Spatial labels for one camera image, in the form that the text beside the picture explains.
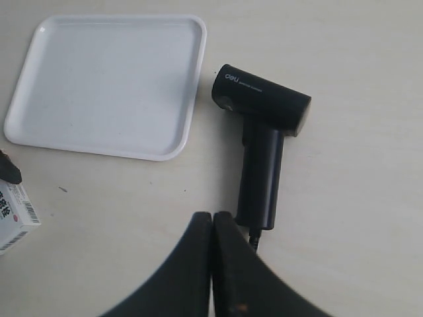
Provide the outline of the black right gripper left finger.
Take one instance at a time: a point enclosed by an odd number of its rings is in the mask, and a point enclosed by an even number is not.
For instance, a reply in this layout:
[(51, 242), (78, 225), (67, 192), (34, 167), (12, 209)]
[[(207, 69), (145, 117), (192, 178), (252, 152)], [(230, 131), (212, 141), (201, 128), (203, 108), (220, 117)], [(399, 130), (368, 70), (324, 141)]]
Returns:
[(212, 216), (195, 212), (157, 271), (105, 316), (207, 316)]

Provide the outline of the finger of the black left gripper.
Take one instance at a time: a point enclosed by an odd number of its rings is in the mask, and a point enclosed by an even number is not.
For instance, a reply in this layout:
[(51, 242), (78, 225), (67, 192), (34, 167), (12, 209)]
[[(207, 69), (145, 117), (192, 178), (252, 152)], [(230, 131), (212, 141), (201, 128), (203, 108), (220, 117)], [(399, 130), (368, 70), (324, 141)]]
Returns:
[(3, 150), (0, 150), (0, 179), (10, 184), (22, 182), (21, 171)]

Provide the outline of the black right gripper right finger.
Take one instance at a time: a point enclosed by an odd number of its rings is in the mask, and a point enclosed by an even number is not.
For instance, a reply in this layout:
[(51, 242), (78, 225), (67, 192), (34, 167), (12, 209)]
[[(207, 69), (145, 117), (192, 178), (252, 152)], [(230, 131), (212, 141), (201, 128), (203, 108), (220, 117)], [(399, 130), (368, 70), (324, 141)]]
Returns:
[(226, 211), (213, 216), (211, 277), (216, 316), (328, 316), (284, 283)]

